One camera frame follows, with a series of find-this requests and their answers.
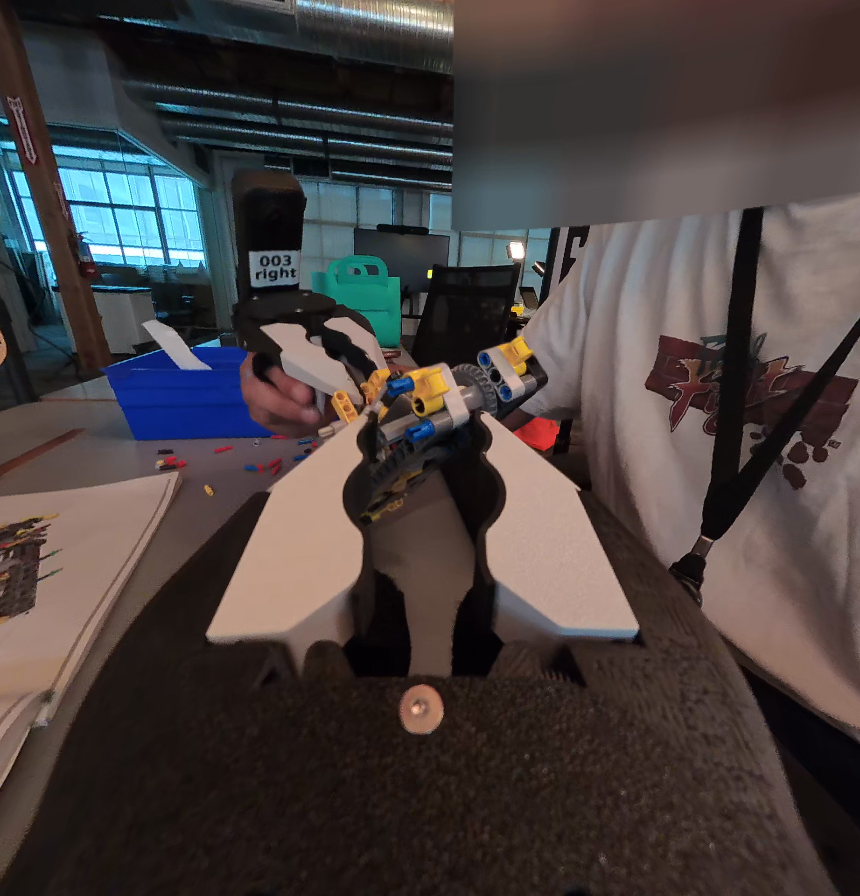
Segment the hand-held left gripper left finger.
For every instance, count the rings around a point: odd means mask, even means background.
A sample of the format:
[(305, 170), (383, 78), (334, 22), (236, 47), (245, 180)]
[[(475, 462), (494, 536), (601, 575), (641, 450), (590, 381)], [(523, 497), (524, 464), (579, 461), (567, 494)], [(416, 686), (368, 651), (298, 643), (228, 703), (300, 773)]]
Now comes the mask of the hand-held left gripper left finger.
[(349, 646), (357, 674), (404, 677), (404, 599), (378, 575), (362, 514), (378, 415), (369, 411), (276, 482), (207, 629), (212, 644), (279, 643), (298, 672), (318, 643)]

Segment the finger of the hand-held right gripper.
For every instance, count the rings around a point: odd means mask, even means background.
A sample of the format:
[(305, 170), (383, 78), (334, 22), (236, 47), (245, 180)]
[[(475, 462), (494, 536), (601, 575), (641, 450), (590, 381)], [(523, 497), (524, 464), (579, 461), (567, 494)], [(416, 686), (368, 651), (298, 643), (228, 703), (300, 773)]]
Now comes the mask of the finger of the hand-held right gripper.
[(324, 352), (334, 362), (332, 373), (322, 376), (321, 391), (346, 391), (350, 375), (357, 373), (355, 385), (362, 391), (382, 391), (390, 378), (389, 366), (372, 330), (363, 328), (348, 316), (330, 317), (320, 327)]
[(338, 402), (346, 407), (351, 405), (353, 414), (362, 410), (362, 392), (354, 374), (360, 374), (353, 360), (342, 351), (333, 357), (322, 344), (312, 341), (304, 326), (299, 323), (273, 322), (261, 325), (260, 332), (279, 349), (280, 365), (284, 373), (312, 387), (316, 393), (332, 399), (337, 392), (343, 392), (345, 401)]

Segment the lego car chassis model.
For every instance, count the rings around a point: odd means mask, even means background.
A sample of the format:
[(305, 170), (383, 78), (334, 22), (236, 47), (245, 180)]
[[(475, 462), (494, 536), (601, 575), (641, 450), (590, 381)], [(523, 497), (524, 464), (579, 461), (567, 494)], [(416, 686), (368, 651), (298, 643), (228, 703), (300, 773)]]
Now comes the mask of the lego car chassis model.
[(320, 440), (328, 441), (369, 411), (377, 417), (369, 454), (370, 495), (357, 505), (357, 522), (366, 525), (399, 509), (411, 489), (464, 447), (467, 426), (478, 413), (503, 420), (548, 383), (522, 335), (480, 351), (473, 364), (441, 362), (400, 375), (378, 366), (361, 371), (355, 360), (363, 348), (347, 335), (338, 347), (324, 347), (320, 336), (311, 342), (362, 375), (362, 408), (345, 391), (335, 391), (336, 419), (319, 431)]

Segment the lego instruction booklet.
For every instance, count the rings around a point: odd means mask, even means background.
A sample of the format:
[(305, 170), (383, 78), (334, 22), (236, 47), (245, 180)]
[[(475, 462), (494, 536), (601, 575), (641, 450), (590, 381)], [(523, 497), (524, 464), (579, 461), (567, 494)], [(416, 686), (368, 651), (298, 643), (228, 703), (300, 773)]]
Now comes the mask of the lego instruction booklet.
[(180, 485), (176, 472), (0, 497), (0, 788), (48, 724)]

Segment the person's right hand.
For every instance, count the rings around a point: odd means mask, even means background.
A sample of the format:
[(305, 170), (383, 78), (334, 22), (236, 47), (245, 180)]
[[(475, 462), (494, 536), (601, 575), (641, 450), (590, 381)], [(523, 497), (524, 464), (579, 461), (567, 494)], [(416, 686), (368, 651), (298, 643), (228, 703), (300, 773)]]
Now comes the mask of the person's right hand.
[(314, 436), (336, 419), (326, 399), (324, 408), (317, 403), (312, 387), (271, 365), (258, 376), (253, 362), (257, 355), (247, 353), (239, 369), (240, 386), (251, 418), (271, 431), (290, 438)]

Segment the teal tote bag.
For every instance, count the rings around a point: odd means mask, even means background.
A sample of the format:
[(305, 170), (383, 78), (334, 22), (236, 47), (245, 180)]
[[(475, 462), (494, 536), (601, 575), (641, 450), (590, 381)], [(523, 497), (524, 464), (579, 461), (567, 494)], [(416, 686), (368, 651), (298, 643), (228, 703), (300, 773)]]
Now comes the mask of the teal tote bag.
[(401, 282), (373, 255), (350, 255), (312, 273), (312, 289), (363, 315), (383, 349), (401, 340)]

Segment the black flat screen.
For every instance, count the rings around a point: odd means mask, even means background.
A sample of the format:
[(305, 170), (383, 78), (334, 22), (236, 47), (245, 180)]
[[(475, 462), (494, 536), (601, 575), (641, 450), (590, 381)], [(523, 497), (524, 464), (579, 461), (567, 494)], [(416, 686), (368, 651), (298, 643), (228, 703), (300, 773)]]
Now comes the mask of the black flat screen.
[(402, 293), (417, 295), (428, 292), (434, 266), (447, 266), (449, 236), (400, 225), (355, 228), (354, 249), (381, 259), (389, 275), (399, 278)]

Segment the orange traffic cone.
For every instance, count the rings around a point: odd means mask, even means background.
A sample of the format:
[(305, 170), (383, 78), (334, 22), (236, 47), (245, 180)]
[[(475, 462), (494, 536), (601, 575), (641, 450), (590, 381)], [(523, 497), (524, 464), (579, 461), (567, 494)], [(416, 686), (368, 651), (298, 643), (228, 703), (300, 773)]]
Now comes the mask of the orange traffic cone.
[(533, 418), (519, 427), (514, 434), (539, 454), (553, 454), (557, 443), (560, 421)]

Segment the white paper slip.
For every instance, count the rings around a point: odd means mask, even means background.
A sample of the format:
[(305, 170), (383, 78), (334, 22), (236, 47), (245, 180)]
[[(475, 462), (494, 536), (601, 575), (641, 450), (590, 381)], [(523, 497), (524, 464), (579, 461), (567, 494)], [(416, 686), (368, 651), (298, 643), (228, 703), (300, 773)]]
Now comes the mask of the white paper slip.
[(195, 356), (182, 336), (171, 326), (156, 319), (144, 321), (141, 326), (180, 370), (200, 372), (211, 370), (207, 363)]

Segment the blue plastic bin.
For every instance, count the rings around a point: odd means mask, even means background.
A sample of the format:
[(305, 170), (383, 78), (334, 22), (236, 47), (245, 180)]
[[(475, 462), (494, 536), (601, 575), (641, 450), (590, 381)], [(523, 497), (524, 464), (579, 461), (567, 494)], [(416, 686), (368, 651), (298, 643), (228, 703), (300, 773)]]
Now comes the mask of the blue plastic bin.
[(268, 438), (242, 396), (239, 368), (246, 352), (206, 345), (192, 352), (210, 371), (179, 368), (163, 350), (104, 368), (134, 438)]

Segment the white cabinet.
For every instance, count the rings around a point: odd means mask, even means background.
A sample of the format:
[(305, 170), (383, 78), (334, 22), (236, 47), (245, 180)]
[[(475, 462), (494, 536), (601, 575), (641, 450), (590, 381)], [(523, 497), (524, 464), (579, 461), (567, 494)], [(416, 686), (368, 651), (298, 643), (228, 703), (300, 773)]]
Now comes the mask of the white cabinet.
[(155, 319), (150, 287), (93, 284), (92, 291), (113, 355), (135, 355), (137, 346), (151, 342), (143, 327)]

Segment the red fire extinguisher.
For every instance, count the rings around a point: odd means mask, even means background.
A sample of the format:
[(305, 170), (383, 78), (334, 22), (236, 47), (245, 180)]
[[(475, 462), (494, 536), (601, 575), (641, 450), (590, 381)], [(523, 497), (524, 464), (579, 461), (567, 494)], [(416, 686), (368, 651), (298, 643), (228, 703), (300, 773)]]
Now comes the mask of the red fire extinguisher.
[(78, 275), (88, 282), (97, 281), (100, 276), (98, 266), (84, 238), (74, 229), (70, 229), (67, 233), (67, 241)]

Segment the printed marker board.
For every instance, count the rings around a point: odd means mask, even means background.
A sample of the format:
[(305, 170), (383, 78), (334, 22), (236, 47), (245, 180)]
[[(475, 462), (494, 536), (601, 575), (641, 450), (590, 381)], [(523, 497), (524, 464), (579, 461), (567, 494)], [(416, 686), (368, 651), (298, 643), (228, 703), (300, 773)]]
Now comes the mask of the printed marker board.
[(547, 300), (552, 290), (566, 278), (570, 269), (581, 259), (589, 231), (588, 225), (552, 229), (545, 259), (543, 301)]

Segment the metal air duct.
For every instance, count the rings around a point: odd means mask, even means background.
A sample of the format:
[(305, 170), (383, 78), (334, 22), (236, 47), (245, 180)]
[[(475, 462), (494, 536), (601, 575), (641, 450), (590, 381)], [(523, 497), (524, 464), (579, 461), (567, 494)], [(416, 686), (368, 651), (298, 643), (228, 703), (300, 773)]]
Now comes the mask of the metal air duct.
[(328, 55), (450, 75), (454, 3), (296, 1), (298, 34)]

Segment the wooden post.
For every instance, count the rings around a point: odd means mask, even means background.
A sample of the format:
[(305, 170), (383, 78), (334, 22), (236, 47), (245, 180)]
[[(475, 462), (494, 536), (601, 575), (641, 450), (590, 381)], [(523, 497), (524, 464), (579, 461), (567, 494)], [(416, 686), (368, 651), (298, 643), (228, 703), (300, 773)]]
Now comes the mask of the wooden post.
[(25, 47), (21, 24), (0, 1), (0, 99), (21, 159), (79, 363), (98, 375), (112, 364), (90, 282), (81, 271), (78, 234), (63, 190), (55, 153)]

